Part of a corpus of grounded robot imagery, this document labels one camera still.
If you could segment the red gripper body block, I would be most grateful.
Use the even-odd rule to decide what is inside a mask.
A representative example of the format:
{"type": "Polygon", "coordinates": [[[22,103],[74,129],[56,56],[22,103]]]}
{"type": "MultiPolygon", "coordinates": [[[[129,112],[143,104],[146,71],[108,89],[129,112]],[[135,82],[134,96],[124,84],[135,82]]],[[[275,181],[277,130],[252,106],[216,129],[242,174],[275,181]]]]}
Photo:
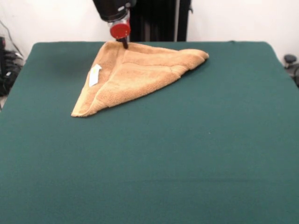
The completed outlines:
{"type": "Polygon", "coordinates": [[[127,38],[130,35],[131,27],[129,19],[115,21],[110,26],[110,34],[114,39],[127,38]]]}

